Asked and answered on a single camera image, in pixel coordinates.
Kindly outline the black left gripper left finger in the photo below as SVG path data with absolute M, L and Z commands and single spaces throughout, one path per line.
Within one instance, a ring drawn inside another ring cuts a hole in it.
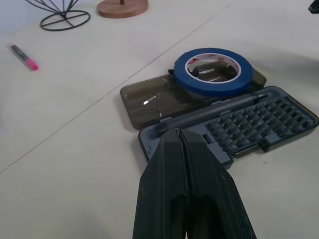
M 183 148 L 170 130 L 140 178 L 133 239 L 185 239 L 185 207 Z

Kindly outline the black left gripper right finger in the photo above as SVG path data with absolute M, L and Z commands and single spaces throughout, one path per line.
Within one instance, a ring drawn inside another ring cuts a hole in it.
M 188 130 L 179 136 L 189 189 L 188 239 L 257 239 L 233 178 L 204 139 Z

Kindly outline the screwdriver bit case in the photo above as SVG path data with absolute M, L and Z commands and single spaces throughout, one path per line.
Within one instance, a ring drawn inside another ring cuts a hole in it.
M 223 165 L 257 150 L 270 151 L 314 131 L 319 117 L 281 88 L 265 86 L 266 78 L 253 72 L 248 93 L 265 95 L 252 105 L 227 109 L 189 126 L 199 134 Z M 120 95 L 139 142 L 151 160 L 160 140 L 155 126 L 215 104 L 229 104 L 228 98 L 199 96 L 177 84 L 173 71 L 167 75 L 125 86 Z

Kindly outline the blue tape roll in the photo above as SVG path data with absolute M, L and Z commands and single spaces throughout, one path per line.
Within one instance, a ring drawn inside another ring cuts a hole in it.
M 207 82 L 188 71 L 188 66 L 200 60 L 216 60 L 231 65 L 237 75 L 225 82 Z M 203 96 L 225 97 L 243 92 L 253 78 L 253 67 L 241 55 L 220 48 L 198 48 L 182 54 L 174 63 L 174 77 L 187 90 Z

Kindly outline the wooden stand with round base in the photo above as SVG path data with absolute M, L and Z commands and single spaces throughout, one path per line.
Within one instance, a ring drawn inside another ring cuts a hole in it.
M 103 0 L 97 5 L 97 13 L 106 18 L 128 18 L 140 15 L 148 8 L 148 0 Z

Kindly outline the pink marker pen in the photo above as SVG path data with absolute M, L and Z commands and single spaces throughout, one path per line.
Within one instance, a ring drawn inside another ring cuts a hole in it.
M 11 45 L 10 49 L 18 57 L 18 59 L 21 62 L 23 62 L 30 70 L 38 70 L 38 65 L 30 57 L 28 57 L 19 47 L 17 47 L 16 45 Z

